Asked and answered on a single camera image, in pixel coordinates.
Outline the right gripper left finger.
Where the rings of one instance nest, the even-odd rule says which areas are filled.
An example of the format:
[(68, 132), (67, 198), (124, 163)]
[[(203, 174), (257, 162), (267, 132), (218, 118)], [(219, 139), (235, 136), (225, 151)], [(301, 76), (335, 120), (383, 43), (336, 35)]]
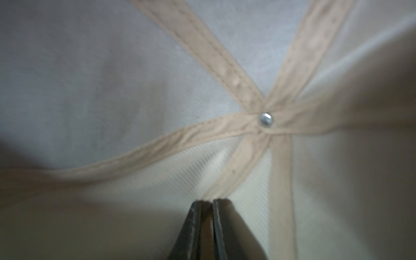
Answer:
[(196, 200), (191, 204), (168, 260), (201, 259), (202, 224), (211, 209), (208, 201)]

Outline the beige baseball cap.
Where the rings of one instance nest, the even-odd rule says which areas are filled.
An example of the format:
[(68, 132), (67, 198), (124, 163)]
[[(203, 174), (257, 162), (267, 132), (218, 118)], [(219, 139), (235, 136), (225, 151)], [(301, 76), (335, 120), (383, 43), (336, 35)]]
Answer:
[(216, 199), (266, 260), (415, 259), (415, 1), (1, 2), (1, 259), (166, 260)]

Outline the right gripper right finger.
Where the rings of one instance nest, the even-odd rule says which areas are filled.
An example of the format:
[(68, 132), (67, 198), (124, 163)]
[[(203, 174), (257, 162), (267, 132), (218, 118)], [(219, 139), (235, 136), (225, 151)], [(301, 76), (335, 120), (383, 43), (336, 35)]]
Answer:
[(236, 211), (232, 201), (213, 201), (214, 258), (216, 260), (266, 260), (264, 250)]

